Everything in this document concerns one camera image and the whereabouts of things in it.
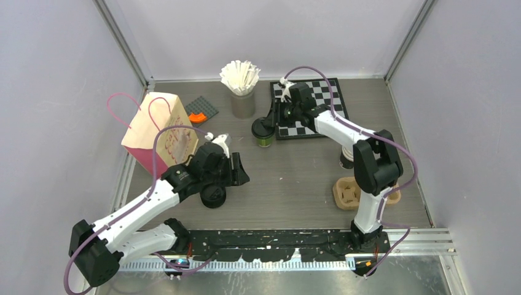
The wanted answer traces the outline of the black coffee cup lid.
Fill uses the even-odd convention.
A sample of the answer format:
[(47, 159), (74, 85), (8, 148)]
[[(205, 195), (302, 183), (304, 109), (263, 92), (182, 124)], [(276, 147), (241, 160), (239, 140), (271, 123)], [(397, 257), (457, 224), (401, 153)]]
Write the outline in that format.
[(266, 140), (271, 138), (275, 134), (274, 127), (266, 127), (264, 124), (264, 118), (257, 118), (251, 126), (251, 132), (253, 136), (259, 140)]

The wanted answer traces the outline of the stack of black lids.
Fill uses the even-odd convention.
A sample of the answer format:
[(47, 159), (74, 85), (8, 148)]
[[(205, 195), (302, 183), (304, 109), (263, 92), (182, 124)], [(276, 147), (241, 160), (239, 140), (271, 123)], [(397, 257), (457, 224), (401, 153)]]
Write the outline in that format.
[(224, 187), (209, 185), (200, 192), (202, 204), (207, 208), (219, 208), (226, 200), (227, 194)]

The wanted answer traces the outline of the stack of paper cups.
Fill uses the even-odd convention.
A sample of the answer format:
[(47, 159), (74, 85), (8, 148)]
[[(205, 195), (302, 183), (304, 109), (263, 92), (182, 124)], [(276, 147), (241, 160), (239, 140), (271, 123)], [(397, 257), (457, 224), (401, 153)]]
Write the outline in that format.
[(353, 169), (354, 168), (354, 157), (353, 151), (350, 147), (343, 146), (340, 153), (339, 162), (342, 168)]

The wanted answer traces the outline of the green paper cup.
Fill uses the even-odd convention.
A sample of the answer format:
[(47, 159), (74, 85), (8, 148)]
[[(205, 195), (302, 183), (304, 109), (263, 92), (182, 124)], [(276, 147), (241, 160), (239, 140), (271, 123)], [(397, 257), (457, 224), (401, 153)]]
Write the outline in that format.
[(270, 147), (272, 145), (272, 142), (273, 142), (272, 136), (268, 137), (268, 138), (256, 138), (257, 145), (262, 148)]

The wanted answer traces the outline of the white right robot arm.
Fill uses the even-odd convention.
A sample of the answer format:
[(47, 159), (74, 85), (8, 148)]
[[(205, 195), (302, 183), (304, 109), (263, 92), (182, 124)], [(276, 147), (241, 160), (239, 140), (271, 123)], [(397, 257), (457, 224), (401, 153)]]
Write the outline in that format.
[(304, 82), (282, 79), (278, 84), (282, 89), (280, 100), (272, 100), (268, 114), (252, 124), (252, 133), (257, 138), (272, 137), (276, 120), (282, 117), (334, 140), (349, 152), (346, 159), (351, 162), (361, 190), (358, 211), (350, 226), (350, 243), (356, 251), (368, 251), (383, 232), (381, 215), (387, 196), (403, 174), (392, 134), (362, 128), (339, 116), (333, 106), (316, 104), (311, 88)]

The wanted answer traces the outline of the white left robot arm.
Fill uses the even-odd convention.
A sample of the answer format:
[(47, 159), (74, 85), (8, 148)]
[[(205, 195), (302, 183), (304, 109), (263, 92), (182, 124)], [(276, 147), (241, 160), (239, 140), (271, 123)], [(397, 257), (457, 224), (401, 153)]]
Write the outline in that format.
[(239, 152), (224, 143), (207, 142), (188, 163), (169, 167), (132, 202), (93, 224), (81, 220), (72, 228), (69, 255), (91, 287), (108, 282), (128, 262), (148, 254), (187, 251), (190, 233), (175, 218), (141, 231), (142, 226), (186, 198), (198, 194), (208, 208), (218, 208), (228, 187), (249, 182)]

